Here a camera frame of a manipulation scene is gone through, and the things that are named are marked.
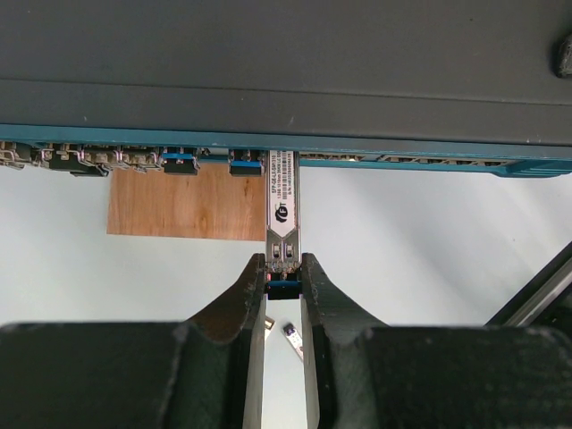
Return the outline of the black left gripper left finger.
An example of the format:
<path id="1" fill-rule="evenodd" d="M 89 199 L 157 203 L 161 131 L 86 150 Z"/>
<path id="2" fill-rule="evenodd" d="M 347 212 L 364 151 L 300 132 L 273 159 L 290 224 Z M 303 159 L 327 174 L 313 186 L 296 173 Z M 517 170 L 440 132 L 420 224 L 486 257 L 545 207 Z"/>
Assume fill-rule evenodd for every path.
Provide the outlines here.
<path id="1" fill-rule="evenodd" d="M 4 428 L 258 428 L 265 258 L 191 318 L 1 329 Z"/>

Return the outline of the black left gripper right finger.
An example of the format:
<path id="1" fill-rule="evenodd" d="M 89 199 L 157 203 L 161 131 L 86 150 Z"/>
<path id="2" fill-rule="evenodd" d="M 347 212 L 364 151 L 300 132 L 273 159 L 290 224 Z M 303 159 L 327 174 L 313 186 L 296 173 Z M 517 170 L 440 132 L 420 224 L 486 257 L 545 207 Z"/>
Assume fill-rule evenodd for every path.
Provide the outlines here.
<path id="1" fill-rule="evenodd" d="M 389 326 L 302 257 L 311 428 L 568 428 L 571 343 L 541 327 Z"/>

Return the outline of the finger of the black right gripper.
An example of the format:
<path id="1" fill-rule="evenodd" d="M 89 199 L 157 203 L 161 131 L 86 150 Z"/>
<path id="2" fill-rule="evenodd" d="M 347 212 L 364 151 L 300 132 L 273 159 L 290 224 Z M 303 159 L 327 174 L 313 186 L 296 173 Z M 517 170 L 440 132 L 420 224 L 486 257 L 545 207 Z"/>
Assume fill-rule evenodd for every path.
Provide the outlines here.
<path id="1" fill-rule="evenodd" d="M 558 79 L 570 80 L 572 76 L 572 35 L 557 40 L 551 49 L 551 72 Z"/>

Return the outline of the silver SFP module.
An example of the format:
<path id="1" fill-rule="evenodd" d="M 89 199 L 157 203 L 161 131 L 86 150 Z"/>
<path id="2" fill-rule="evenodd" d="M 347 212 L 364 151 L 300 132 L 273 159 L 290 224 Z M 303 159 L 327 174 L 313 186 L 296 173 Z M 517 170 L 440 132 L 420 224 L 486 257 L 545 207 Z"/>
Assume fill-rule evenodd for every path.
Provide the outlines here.
<path id="1" fill-rule="evenodd" d="M 275 325 L 275 321 L 272 318 L 267 316 L 265 318 L 265 333 L 270 333 L 271 330 L 273 329 L 274 325 Z"/>

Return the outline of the silver SFP module plug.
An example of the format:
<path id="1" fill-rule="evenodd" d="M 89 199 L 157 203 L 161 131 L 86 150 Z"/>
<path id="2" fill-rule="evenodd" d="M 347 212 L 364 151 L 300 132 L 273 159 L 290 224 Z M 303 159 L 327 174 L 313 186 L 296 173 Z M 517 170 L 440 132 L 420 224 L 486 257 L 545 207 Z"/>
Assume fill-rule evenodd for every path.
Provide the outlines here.
<path id="1" fill-rule="evenodd" d="M 229 152 L 229 173 L 234 177 L 259 177 L 264 174 L 263 151 L 232 149 Z"/>

